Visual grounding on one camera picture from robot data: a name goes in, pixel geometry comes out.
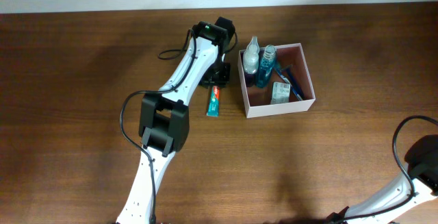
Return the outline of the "clear spray bottle purple liquid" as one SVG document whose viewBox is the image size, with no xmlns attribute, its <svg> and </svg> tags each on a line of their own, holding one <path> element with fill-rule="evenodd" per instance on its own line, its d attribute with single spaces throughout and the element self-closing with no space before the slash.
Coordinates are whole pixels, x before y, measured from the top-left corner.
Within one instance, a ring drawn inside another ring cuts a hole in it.
<svg viewBox="0 0 438 224">
<path fill-rule="evenodd" d="M 255 77 L 259 68 L 259 44 L 257 36 L 253 36 L 247 45 L 242 63 L 246 87 L 251 87 L 255 83 Z"/>
</svg>

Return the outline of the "teal mouthwash bottle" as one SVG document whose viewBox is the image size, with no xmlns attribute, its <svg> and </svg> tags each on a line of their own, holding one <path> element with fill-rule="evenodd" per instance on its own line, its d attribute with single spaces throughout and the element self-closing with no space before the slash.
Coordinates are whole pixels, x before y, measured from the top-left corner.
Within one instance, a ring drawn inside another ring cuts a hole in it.
<svg viewBox="0 0 438 224">
<path fill-rule="evenodd" d="M 263 55 L 259 61 L 259 70 L 257 71 L 256 87 L 265 88 L 270 81 L 272 69 L 276 62 L 276 48 L 268 45 L 263 50 Z"/>
</svg>

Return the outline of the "blue white toothbrush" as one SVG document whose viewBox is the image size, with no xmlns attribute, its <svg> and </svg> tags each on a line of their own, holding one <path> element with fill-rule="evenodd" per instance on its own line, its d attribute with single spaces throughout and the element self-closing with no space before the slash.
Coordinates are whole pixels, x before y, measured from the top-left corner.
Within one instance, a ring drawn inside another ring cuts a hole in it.
<svg viewBox="0 0 438 224">
<path fill-rule="evenodd" d="M 303 98 L 298 94 L 297 90 L 293 87 L 292 83 L 290 82 L 290 80 L 288 78 L 286 78 L 286 76 L 284 76 L 281 73 L 281 70 L 278 68 L 275 68 L 276 73 L 279 75 L 279 77 L 286 83 L 290 85 L 290 89 L 291 91 L 294 93 L 294 95 L 296 96 L 297 100 L 299 101 L 303 101 Z"/>
</svg>

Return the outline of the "teal red toothpaste tube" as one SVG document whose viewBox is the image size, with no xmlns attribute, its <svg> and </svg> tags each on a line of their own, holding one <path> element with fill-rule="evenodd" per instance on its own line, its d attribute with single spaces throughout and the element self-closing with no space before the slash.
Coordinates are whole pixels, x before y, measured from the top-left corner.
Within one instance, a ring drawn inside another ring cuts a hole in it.
<svg viewBox="0 0 438 224">
<path fill-rule="evenodd" d="M 211 95 L 209 98 L 209 106 L 207 109 L 207 116 L 218 117 L 219 115 L 219 94 L 220 89 L 218 86 L 211 88 Z"/>
</svg>

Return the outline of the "green white soap box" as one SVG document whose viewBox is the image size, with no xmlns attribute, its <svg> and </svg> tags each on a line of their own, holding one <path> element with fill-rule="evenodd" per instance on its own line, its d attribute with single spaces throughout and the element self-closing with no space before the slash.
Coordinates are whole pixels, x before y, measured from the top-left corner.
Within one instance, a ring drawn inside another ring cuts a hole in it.
<svg viewBox="0 0 438 224">
<path fill-rule="evenodd" d="M 274 82 L 272 85 L 272 96 L 270 104 L 288 103 L 290 96 L 290 85 L 287 83 Z"/>
</svg>

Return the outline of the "blue disposable razor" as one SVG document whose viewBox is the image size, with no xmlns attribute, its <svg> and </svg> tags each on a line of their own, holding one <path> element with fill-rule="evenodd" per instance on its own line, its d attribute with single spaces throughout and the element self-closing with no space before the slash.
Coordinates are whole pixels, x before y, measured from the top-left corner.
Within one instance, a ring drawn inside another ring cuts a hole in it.
<svg viewBox="0 0 438 224">
<path fill-rule="evenodd" d="M 281 70 L 281 73 L 284 76 L 286 76 L 286 78 L 288 78 L 290 80 L 293 87 L 297 90 L 298 94 L 303 98 L 304 93 L 303 93 L 301 87 L 299 86 L 298 81 L 296 80 L 296 78 L 294 77 L 294 75 L 292 73 L 292 65 L 290 64 L 290 65 L 287 65 L 285 67 L 282 67 L 279 63 L 276 63 L 275 68 L 278 68 Z"/>
</svg>

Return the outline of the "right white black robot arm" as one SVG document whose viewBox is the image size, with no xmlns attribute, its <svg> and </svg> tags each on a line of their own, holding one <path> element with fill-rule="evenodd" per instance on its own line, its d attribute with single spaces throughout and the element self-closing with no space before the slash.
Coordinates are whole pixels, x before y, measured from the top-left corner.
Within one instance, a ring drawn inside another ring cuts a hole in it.
<svg viewBox="0 0 438 224">
<path fill-rule="evenodd" d="M 391 223 L 421 203 L 437 199 L 437 135 L 419 139 L 404 157 L 400 173 L 364 202 L 332 213 L 326 223 Z"/>
</svg>

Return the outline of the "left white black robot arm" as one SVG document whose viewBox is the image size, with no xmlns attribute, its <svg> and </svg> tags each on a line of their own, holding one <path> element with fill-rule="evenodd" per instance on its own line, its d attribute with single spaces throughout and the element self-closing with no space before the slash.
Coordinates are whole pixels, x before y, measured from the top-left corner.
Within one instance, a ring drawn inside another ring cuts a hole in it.
<svg viewBox="0 0 438 224">
<path fill-rule="evenodd" d="M 184 146 L 190 130 L 189 103 L 198 86 L 224 87 L 229 83 L 226 55 L 238 42 L 227 18 L 201 21 L 187 32 L 181 61 L 159 90 L 141 90 L 139 136 L 133 146 L 140 163 L 127 202 L 118 215 L 120 224 L 156 223 L 157 192 L 168 165 Z"/>
</svg>

